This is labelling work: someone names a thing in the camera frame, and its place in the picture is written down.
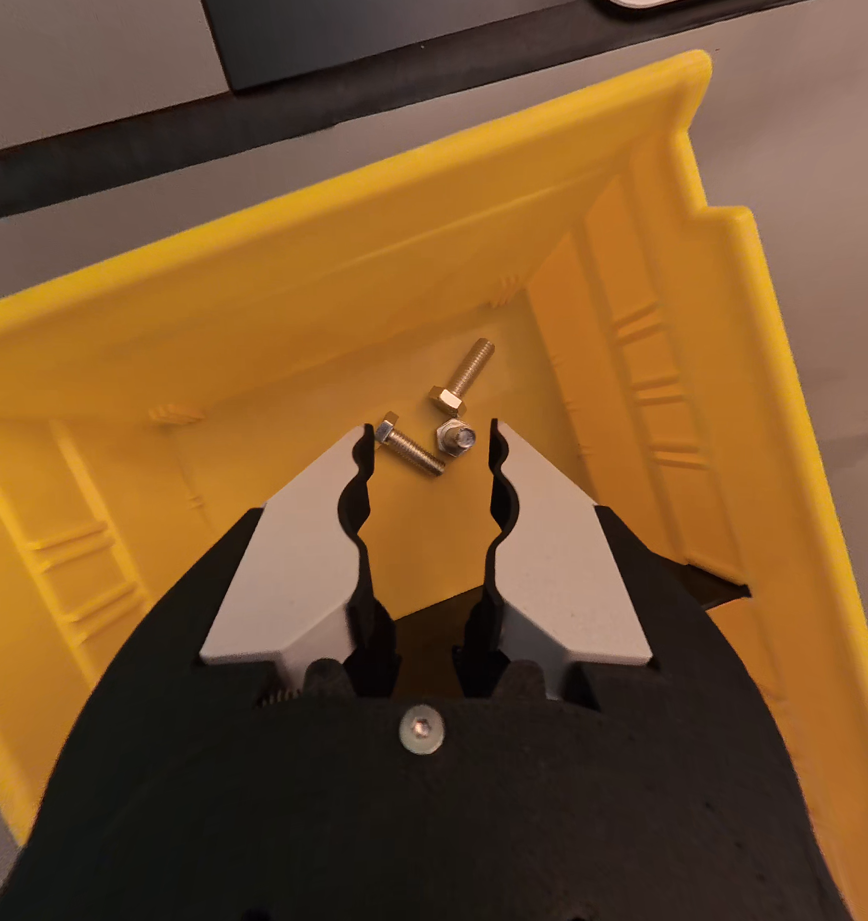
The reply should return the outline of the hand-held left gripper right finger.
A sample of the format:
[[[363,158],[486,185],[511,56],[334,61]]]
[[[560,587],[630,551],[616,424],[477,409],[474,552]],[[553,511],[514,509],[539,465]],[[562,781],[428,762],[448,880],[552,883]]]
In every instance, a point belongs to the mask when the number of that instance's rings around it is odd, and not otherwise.
[[[534,663],[550,700],[594,700],[585,666],[645,666],[651,649],[601,526],[598,504],[508,424],[492,420],[481,597],[452,658],[463,695],[492,697]]]

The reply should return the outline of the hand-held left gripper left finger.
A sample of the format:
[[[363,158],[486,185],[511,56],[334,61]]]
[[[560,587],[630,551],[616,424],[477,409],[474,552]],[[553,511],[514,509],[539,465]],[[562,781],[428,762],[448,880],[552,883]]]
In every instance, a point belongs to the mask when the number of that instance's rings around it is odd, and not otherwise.
[[[358,425],[263,505],[202,662],[271,663],[301,693],[333,660],[360,697],[390,697],[400,670],[394,620],[376,599],[360,530],[370,516],[373,429]]]

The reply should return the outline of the silver hex bolt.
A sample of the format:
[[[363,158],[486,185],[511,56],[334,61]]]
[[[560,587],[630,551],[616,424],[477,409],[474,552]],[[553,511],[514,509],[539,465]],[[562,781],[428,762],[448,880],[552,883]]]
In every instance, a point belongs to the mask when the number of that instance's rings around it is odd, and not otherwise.
[[[412,464],[427,475],[439,477],[444,474],[446,465],[398,427],[397,413],[388,412],[382,417],[374,431],[377,445],[396,454],[402,460]]]
[[[438,451],[453,458],[463,456],[476,443],[474,428],[461,418],[450,418],[435,432]]]
[[[449,418],[463,417],[466,412],[463,397],[472,388],[495,351],[496,346],[490,340],[476,340],[454,370],[448,383],[430,389],[430,401]]]

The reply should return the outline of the yellow bin with divider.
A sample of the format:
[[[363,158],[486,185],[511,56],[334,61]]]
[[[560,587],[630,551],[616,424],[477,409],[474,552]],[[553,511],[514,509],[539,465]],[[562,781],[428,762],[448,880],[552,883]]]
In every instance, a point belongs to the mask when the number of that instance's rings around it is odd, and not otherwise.
[[[0,300],[0,919],[868,919],[868,626],[685,52]],[[428,398],[474,342],[476,443]],[[651,649],[550,700],[200,649],[263,505],[388,412],[394,620],[483,586],[492,420],[599,506]],[[704,610],[659,562],[750,589]]]

